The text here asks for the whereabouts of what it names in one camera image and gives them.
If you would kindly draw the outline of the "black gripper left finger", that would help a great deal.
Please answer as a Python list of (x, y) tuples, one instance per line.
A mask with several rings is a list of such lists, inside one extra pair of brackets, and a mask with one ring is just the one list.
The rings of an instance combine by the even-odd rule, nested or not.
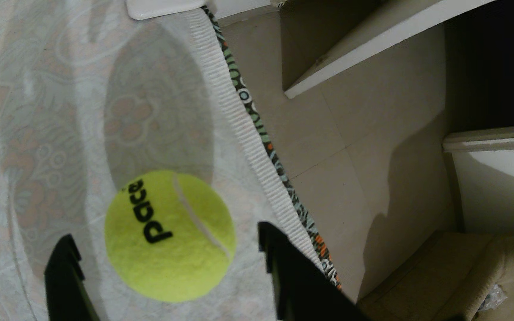
[(81, 260), (73, 236), (61, 237), (44, 270), (50, 320), (99, 320), (83, 284)]

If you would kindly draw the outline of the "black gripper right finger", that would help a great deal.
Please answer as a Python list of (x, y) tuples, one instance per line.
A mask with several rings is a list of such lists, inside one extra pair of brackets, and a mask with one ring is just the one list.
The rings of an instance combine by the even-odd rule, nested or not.
[(369, 320), (276, 226), (259, 222), (258, 238), (278, 320)]

